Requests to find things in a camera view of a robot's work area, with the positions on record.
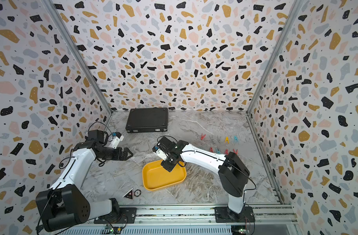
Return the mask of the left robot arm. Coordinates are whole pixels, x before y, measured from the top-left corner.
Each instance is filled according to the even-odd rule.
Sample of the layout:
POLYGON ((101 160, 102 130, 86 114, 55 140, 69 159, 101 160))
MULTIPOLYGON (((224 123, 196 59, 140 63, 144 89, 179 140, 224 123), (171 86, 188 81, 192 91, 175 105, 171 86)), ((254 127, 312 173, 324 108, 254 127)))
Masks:
POLYGON ((58 180, 36 197, 38 223, 45 231, 64 230, 95 218, 106 223, 120 221, 123 215, 115 198, 90 203, 80 189, 94 161, 126 161, 133 156, 128 148, 119 147, 123 139, 119 132, 91 130, 85 141, 74 147, 58 180))

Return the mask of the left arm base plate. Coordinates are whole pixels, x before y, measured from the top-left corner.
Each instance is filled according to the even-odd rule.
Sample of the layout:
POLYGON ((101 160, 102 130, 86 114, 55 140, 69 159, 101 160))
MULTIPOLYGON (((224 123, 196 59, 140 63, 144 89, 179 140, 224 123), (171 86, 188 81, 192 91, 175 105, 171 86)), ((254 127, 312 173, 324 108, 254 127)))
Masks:
POLYGON ((103 224, 134 224, 137 215, 136 207, 122 207, 99 217, 98 222, 103 224))

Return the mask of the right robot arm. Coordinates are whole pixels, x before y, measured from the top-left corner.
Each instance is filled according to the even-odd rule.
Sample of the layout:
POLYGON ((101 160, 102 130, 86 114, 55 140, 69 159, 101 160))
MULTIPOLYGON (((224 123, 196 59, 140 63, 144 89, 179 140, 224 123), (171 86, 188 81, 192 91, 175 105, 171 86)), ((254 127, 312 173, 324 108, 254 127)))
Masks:
POLYGON ((229 216, 242 213, 246 204, 246 186, 252 180, 249 177, 249 170, 236 153, 213 153, 186 141, 172 142, 166 137, 160 139, 152 150, 162 159, 161 166, 168 172, 171 172, 177 165, 184 166, 185 163, 191 163, 217 174, 223 189, 228 193, 229 216))

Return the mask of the yellow plastic storage tray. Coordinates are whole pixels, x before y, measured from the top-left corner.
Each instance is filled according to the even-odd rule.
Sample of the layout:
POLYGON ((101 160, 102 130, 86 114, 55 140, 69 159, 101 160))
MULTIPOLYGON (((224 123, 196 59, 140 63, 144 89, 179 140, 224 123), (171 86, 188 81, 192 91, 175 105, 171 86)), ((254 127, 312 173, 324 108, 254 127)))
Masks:
POLYGON ((168 172, 161 165, 163 161, 158 160, 146 164, 142 169, 144 188, 148 191, 158 191, 182 183, 187 176, 185 167, 176 165, 168 172))

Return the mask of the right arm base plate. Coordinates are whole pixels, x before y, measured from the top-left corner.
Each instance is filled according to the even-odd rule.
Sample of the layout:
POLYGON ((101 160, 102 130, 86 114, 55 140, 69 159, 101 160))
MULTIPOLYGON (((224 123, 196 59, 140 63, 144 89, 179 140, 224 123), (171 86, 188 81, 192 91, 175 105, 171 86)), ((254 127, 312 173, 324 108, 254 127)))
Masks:
POLYGON ((244 206, 240 213, 235 213, 228 207, 215 207, 214 212, 217 223, 255 222, 253 209, 249 206, 244 206))

